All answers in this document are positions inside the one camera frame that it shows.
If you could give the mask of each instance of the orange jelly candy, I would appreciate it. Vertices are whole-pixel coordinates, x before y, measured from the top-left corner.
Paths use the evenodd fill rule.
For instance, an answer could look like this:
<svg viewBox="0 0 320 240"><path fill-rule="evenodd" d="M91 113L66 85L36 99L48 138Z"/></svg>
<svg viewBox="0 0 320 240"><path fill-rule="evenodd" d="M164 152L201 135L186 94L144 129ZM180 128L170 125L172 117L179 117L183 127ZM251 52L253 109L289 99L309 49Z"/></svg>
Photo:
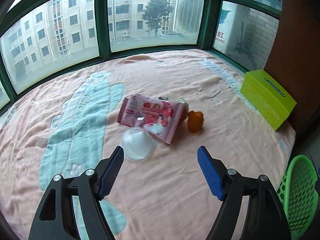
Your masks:
<svg viewBox="0 0 320 240"><path fill-rule="evenodd" d="M198 133L202 130L203 126L203 114L202 112L189 112L188 118L188 130L190 133Z"/></svg>

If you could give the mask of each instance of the perforated basket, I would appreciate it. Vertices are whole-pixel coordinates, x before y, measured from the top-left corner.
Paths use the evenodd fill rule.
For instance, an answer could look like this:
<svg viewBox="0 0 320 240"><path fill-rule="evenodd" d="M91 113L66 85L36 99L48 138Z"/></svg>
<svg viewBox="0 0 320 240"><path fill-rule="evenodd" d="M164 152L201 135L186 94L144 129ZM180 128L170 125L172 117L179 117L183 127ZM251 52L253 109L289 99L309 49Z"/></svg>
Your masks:
<svg viewBox="0 0 320 240"><path fill-rule="evenodd" d="M277 191L287 216L292 240L299 239L310 226L316 212L318 194L314 190L316 170L304 155L290 163Z"/></svg>

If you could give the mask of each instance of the green box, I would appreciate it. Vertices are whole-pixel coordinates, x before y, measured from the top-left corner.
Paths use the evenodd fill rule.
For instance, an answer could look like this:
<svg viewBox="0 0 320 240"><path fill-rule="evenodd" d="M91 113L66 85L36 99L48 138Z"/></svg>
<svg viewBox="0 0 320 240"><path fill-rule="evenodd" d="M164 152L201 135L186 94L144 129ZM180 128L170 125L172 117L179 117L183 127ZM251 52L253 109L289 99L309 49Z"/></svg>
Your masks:
<svg viewBox="0 0 320 240"><path fill-rule="evenodd" d="M288 118L297 104L263 69L247 72L240 92L257 108L274 130Z"/></svg>

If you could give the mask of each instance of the silver bolt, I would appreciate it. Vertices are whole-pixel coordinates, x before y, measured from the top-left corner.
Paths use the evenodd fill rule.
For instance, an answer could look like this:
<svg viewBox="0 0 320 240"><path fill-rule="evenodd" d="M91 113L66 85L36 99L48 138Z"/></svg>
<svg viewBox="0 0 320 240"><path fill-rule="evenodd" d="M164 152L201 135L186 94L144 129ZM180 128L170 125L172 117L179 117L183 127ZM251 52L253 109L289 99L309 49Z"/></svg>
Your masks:
<svg viewBox="0 0 320 240"><path fill-rule="evenodd" d="M87 171L85 172L85 174L86 174L87 176L90 176L90 175L94 174L94 170L93 170L93 169L89 169L89 170L87 170Z"/></svg>
<svg viewBox="0 0 320 240"><path fill-rule="evenodd" d="M261 176L260 176L260 179L261 179L262 181L268 181L268 177L267 177L266 175L261 175Z"/></svg>
<svg viewBox="0 0 320 240"><path fill-rule="evenodd" d="M59 174L53 177L54 181L58 181L60 179L61 179L61 175L59 175Z"/></svg>
<svg viewBox="0 0 320 240"><path fill-rule="evenodd" d="M228 173L230 174L230 175L236 175L236 170L235 169L228 169Z"/></svg>

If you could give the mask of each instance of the blue gripper pad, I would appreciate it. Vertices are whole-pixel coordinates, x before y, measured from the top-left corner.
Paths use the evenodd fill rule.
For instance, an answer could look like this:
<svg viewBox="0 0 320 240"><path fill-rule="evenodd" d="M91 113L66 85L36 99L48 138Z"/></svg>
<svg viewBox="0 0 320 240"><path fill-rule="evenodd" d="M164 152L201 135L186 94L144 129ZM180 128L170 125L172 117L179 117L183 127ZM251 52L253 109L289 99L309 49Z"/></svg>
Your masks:
<svg viewBox="0 0 320 240"><path fill-rule="evenodd" d="M101 199L110 194L110 191L122 166L123 160L124 152L123 149L119 147L118 151L113 156L100 178L98 195Z"/></svg>
<svg viewBox="0 0 320 240"><path fill-rule="evenodd" d="M202 170L202 173L207 181L207 184L211 190L212 195L216 196L218 200L222 200L225 193L222 189L222 179L218 174L216 168L211 163L209 157L202 147L198 149L197 153L198 163Z"/></svg>

